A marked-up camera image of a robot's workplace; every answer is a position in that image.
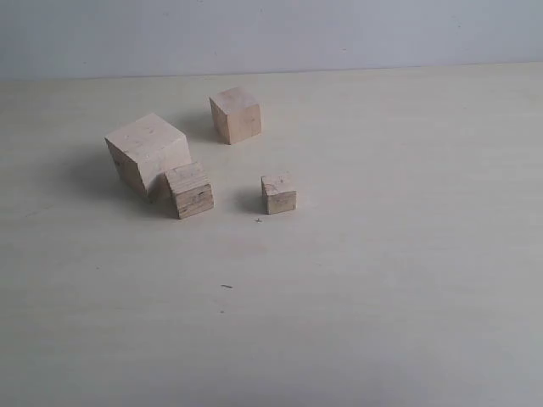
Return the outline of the second largest wooden cube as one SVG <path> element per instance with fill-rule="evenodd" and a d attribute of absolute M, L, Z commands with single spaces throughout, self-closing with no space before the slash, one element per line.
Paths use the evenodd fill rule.
<path fill-rule="evenodd" d="M 262 133 L 260 104 L 240 86 L 209 97 L 213 124 L 226 144 Z"/>

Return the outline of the smallest wooden cube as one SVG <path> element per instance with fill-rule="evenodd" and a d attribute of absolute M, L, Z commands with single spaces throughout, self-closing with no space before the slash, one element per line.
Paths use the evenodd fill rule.
<path fill-rule="evenodd" d="M 268 215 L 296 209 L 297 192 L 292 176 L 288 172 L 262 176 L 260 182 L 262 199 Z"/>

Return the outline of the layered plywood cube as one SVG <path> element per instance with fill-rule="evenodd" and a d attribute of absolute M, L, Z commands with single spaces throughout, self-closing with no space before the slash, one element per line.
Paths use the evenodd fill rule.
<path fill-rule="evenodd" d="M 165 179 L 180 220 L 214 208 L 210 180 L 200 162 L 168 170 Z"/>

